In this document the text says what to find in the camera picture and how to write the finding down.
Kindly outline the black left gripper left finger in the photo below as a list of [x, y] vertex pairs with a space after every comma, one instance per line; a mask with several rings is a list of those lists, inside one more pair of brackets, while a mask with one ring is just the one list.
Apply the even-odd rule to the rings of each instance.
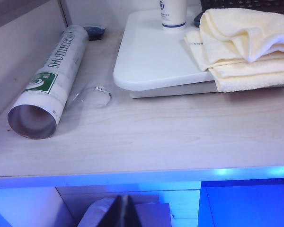
[[117, 196], [109, 209], [109, 227], [125, 226], [126, 198]]

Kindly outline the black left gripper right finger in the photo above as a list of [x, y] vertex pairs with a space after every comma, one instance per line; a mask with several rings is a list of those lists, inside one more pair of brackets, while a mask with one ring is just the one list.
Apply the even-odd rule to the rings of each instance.
[[127, 196], [126, 205], [126, 226], [127, 227], [142, 227], [139, 215], [135, 208], [134, 202], [131, 196]]

